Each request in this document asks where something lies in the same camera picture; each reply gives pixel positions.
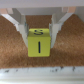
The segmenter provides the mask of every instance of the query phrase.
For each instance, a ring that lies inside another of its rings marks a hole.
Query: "cork board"
[[[26,16],[31,28],[47,28],[50,16]],[[84,23],[72,15],[58,33],[50,57],[28,57],[22,36],[0,16],[0,68],[84,66]]]

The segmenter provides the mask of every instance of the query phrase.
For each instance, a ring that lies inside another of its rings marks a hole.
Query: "block top face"
[[[50,37],[49,29],[29,29],[28,37]]]

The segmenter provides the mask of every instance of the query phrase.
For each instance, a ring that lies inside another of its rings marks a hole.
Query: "yellow cube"
[[[46,57],[50,55],[49,29],[29,29],[28,56]]]

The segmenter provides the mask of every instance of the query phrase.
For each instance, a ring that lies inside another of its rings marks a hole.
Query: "block front face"
[[[28,35],[28,56],[46,57],[50,55],[49,29],[30,29]]]

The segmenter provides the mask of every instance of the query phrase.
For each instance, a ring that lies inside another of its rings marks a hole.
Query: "brown mat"
[[[51,16],[27,16],[30,27],[48,27]],[[0,68],[84,65],[84,23],[72,15],[58,33],[50,57],[29,58],[16,28],[0,16]]]

